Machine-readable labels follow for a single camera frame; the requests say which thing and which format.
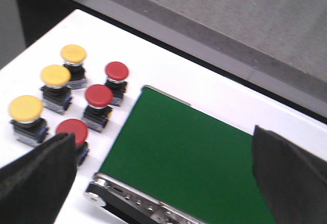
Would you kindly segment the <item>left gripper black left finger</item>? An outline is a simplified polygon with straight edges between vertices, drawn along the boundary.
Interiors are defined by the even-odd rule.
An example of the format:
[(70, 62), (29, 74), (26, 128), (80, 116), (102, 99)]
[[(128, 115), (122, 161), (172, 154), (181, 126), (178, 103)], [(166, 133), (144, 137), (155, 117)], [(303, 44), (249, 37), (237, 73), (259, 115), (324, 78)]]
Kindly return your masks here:
[(73, 133), (59, 133), (1, 168), (1, 223), (54, 223), (77, 173)]

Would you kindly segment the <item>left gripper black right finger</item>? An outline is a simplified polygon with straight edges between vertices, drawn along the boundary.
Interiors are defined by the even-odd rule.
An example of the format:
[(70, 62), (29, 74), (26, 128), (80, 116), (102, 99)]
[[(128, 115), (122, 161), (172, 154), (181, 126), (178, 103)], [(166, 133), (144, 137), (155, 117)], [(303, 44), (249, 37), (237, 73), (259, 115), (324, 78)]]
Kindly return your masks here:
[(252, 172), (275, 223), (326, 223), (326, 161), (259, 126)]

